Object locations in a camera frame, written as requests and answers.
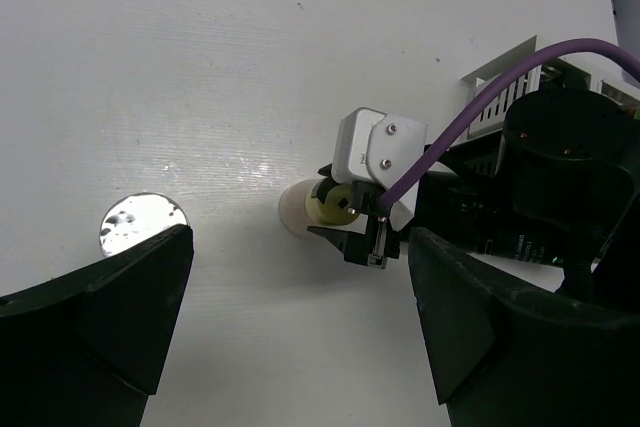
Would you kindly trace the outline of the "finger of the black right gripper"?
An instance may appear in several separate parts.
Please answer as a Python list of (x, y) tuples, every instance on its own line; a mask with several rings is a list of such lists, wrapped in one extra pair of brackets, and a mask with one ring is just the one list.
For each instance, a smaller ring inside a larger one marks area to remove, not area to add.
[(377, 218), (367, 219), (363, 233), (319, 226), (307, 231), (331, 243), (347, 263), (384, 270), (389, 259), (400, 258), (400, 234)]
[(326, 200), (330, 192), (339, 186), (331, 174), (332, 165), (328, 164), (318, 170), (318, 174), (322, 179), (313, 187), (312, 197), (318, 200)]

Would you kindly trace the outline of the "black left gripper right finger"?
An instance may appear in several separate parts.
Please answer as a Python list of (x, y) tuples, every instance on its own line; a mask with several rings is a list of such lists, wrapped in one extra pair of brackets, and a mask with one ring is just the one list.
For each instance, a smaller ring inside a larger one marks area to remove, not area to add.
[(454, 426), (635, 426), (639, 318), (544, 290), (425, 229), (408, 265)]

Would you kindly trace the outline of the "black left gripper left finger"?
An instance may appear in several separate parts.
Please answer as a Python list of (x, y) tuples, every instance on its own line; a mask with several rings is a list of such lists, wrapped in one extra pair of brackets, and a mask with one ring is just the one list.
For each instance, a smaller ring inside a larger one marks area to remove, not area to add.
[(2, 297), (2, 425), (140, 425), (193, 256), (192, 229), (177, 225)]

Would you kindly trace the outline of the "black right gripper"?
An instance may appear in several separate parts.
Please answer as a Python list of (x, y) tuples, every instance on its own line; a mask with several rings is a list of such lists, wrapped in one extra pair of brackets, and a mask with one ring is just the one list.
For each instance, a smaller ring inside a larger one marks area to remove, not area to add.
[(578, 299), (638, 305), (639, 122), (623, 107), (587, 90), (537, 91), (440, 163), (420, 180), (412, 228), (560, 268)]

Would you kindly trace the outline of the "cream-lidded seasoning shaker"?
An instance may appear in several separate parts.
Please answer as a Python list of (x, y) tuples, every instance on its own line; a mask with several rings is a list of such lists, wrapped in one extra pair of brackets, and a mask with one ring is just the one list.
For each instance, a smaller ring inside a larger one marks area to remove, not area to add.
[(298, 182), (283, 192), (278, 204), (282, 224), (292, 234), (309, 236), (309, 226), (343, 227), (355, 222), (359, 214), (349, 211), (351, 186), (339, 184), (326, 200), (312, 197), (313, 187), (321, 179)]

